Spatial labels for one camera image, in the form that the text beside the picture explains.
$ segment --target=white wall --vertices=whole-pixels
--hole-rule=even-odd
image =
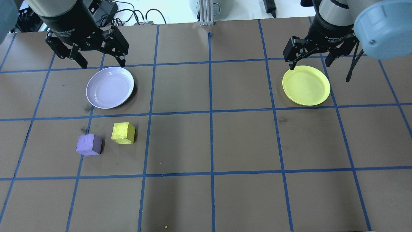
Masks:
[[[143,14],[151,8],[160,10],[167,23],[188,23],[195,22],[194,12],[190,8],[190,4],[196,4],[197,0],[122,0],[124,2],[132,3],[136,9]],[[214,0],[232,1],[233,9],[229,15],[219,20],[242,20],[242,19],[265,19],[272,18],[271,14],[266,14],[263,0]],[[288,17],[306,17],[314,16],[315,11],[313,7],[301,7],[300,0],[275,0],[277,7],[278,18]],[[118,3],[119,9],[131,9],[131,6],[124,3]],[[116,15],[121,20],[126,20],[130,17],[131,12],[121,12]],[[151,11],[147,18],[149,21],[154,21],[155,24],[163,24],[163,19],[156,11]],[[131,20],[126,25],[133,25],[136,21]]]

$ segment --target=cube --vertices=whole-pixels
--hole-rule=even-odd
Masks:
[[[102,148],[102,139],[95,135],[79,135],[76,151],[84,156],[99,155]]]
[[[131,123],[115,123],[113,125],[112,140],[118,144],[134,143],[136,129]]]

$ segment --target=brown table surface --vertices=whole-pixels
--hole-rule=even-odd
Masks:
[[[122,27],[137,92],[98,109],[85,87],[117,65],[59,59],[45,33],[0,45],[0,232],[406,232],[412,228],[412,56],[321,70],[332,92],[290,101],[282,51],[308,18]],[[131,122],[134,144],[110,137]],[[77,137],[103,138],[82,157]]]

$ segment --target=robotic arm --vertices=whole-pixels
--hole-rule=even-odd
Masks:
[[[13,0],[1,2],[8,3],[12,8]],[[121,67],[125,66],[124,56],[129,50],[128,42],[114,25],[107,31],[101,30],[83,0],[26,0],[26,2],[50,28],[46,43],[59,58],[68,57],[86,69],[87,60],[79,51],[97,50],[114,56]]]
[[[315,7],[316,15],[307,36],[292,36],[283,51],[291,70],[323,52],[329,52],[329,67],[358,43],[375,59],[412,53],[412,0],[301,0],[301,5]]]

